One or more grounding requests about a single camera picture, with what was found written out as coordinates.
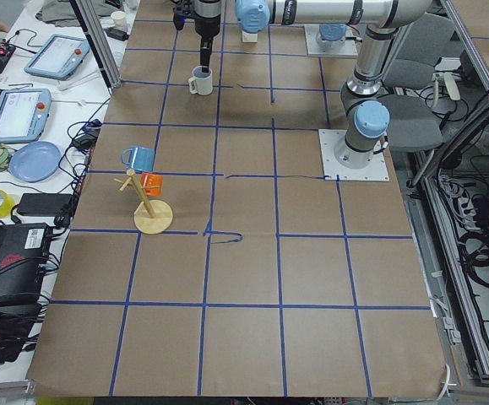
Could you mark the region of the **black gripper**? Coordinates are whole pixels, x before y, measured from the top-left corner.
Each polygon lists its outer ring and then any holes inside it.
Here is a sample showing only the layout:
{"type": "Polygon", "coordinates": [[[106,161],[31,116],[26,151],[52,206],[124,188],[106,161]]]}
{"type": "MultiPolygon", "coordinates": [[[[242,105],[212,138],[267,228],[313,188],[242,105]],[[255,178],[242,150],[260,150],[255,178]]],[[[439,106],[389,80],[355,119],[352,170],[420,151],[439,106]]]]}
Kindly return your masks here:
{"type": "Polygon", "coordinates": [[[182,30],[187,19],[194,21],[196,33],[201,38],[200,67],[208,72],[214,38],[220,33],[221,1],[180,0],[173,7],[173,24],[182,30]]]}

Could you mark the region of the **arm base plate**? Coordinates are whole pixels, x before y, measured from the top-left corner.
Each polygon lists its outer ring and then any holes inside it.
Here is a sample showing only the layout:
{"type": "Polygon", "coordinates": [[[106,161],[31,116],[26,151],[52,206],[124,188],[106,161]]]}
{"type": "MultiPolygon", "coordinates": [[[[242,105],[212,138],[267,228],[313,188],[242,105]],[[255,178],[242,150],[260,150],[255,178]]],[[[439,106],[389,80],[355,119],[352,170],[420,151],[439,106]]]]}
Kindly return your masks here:
{"type": "Polygon", "coordinates": [[[305,24],[309,57],[356,59],[356,43],[361,39],[345,24],[305,24]]]}
{"type": "Polygon", "coordinates": [[[346,130],[319,129],[323,177],[329,181],[389,181],[382,144],[356,152],[345,143],[346,130]]]}

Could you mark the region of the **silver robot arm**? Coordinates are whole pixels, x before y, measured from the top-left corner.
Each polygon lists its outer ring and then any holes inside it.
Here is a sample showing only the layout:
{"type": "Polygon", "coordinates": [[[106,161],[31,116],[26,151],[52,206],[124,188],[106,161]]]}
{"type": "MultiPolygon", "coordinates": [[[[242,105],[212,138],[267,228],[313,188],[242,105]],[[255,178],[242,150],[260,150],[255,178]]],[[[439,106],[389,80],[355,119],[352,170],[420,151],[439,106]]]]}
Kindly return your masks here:
{"type": "Polygon", "coordinates": [[[341,99],[371,99],[381,87],[398,30],[416,22],[429,1],[235,1],[242,32],[256,35],[272,24],[305,27],[307,52],[354,58],[341,99]]]}

